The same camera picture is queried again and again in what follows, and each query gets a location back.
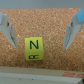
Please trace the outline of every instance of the letter on block front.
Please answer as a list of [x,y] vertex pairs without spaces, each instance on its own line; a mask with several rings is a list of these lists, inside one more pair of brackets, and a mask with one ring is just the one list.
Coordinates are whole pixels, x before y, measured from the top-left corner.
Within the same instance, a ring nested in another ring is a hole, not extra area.
[[25,55],[27,61],[43,60],[44,49],[42,37],[25,38]]

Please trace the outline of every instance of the gray strip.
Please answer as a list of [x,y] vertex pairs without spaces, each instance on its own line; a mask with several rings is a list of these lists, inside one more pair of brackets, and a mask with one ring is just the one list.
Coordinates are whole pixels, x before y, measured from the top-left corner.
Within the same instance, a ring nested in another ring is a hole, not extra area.
[[84,8],[84,0],[0,0],[0,9]]

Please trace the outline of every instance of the yellow-green cube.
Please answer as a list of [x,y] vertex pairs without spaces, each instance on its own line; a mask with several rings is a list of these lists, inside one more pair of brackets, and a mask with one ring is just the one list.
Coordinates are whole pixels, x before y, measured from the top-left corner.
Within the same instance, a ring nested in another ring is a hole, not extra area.
[[43,60],[44,49],[42,37],[25,38],[25,56],[27,61]]

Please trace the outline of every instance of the cork board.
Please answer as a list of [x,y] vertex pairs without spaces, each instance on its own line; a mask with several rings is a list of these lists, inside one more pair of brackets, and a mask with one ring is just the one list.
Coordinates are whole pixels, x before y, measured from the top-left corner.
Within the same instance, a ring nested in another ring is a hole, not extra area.
[[[0,66],[84,71],[84,28],[76,35],[68,50],[64,50],[63,46],[67,24],[79,10],[0,9],[8,14],[19,40],[18,47],[14,48],[0,32]],[[28,37],[43,38],[43,61],[26,61],[25,38]]]

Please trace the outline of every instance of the speckled brown surface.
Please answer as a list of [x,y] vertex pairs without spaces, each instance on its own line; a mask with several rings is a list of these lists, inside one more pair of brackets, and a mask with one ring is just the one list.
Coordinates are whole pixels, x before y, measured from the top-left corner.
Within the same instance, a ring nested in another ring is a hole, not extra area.
[[[0,9],[8,14],[19,40],[14,48],[0,32],[0,66],[32,67],[69,71],[84,71],[84,28],[64,50],[67,24],[80,9]],[[25,60],[25,38],[42,37],[44,60]]]

